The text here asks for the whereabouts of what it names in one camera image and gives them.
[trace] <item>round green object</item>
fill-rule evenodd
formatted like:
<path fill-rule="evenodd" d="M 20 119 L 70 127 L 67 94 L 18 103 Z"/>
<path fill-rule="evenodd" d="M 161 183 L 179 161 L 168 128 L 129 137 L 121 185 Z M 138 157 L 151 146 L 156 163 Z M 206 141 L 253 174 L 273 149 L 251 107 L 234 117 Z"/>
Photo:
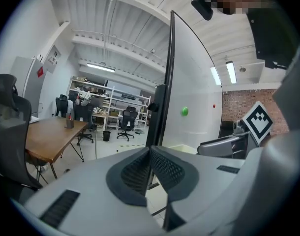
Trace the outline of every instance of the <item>round green object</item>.
<path fill-rule="evenodd" d="M 187 116 L 187 115 L 188 115 L 188 107 L 184 107 L 184 108 L 181 110 L 181 115 L 182 115 L 182 116 Z"/>

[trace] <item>chair headrest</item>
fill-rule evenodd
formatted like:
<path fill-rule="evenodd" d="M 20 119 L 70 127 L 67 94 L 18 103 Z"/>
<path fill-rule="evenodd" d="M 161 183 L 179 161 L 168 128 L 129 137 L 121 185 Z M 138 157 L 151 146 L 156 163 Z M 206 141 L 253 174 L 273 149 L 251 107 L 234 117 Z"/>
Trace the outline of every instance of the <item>chair headrest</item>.
<path fill-rule="evenodd" d="M 0 104 L 17 110 L 13 101 L 13 89 L 17 78 L 11 74 L 0 74 Z"/>

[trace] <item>ceiling light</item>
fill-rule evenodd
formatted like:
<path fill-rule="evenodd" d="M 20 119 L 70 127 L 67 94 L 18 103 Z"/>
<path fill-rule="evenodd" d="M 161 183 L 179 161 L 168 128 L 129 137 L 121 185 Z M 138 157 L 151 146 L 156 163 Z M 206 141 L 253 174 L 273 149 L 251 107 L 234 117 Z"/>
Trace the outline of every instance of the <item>ceiling light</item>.
<path fill-rule="evenodd" d="M 221 85 L 221 80 L 220 80 L 220 77 L 219 77 L 219 74 L 218 74 L 217 70 L 215 69 L 215 67 L 211 67 L 210 70 L 211 70 L 213 79 L 215 81 L 215 84 L 220 86 Z"/>
<path fill-rule="evenodd" d="M 235 75 L 235 69 L 234 69 L 233 62 L 230 61 L 230 62 L 226 62 L 225 64 L 227 66 L 227 69 L 228 69 L 228 72 L 229 72 L 229 75 L 230 75 L 231 83 L 235 84 L 237 82 L 237 78 L 236 78 L 236 75 Z"/>
<path fill-rule="evenodd" d="M 100 69 L 100 70 L 104 70 L 104 71 L 108 71 L 108 72 L 111 72 L 111 73 L 115 73 L 115 69 L 112 69 L 112 68 L 107 68 L 107 67 L 104 67 L 104 66 L 100 66 L 100 65 L 94 65 L 94 64 L 87 64 L 88 67 L 92 67 L 92 68 L 97 68 L 97 69 Z"/>

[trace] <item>black trash bin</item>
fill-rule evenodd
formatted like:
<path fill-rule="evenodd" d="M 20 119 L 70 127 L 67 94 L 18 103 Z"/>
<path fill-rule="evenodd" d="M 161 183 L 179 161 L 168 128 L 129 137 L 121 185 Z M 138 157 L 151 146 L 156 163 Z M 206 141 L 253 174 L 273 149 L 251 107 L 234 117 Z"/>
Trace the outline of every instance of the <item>black trash bin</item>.
<path fill-rule="evenodd" d="M 110 131 L 103 131 L 103 141 L 108 142 L 110 140 Z"/>

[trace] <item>red sign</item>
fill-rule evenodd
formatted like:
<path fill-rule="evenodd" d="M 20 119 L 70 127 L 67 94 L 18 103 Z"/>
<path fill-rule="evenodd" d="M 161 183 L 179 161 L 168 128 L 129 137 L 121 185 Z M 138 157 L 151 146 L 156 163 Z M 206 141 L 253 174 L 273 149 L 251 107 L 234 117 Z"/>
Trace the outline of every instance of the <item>red sign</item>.
<path fill-rule="evenodd" d="M 39 78 L 39 77 L 41 77 L 43 74 L 44 74 L 44 73 L 43 73 L 43 67 L 41 66 L 41 68 L 38 69 L 38 71 L 37 71 L 37 77 Z"/>

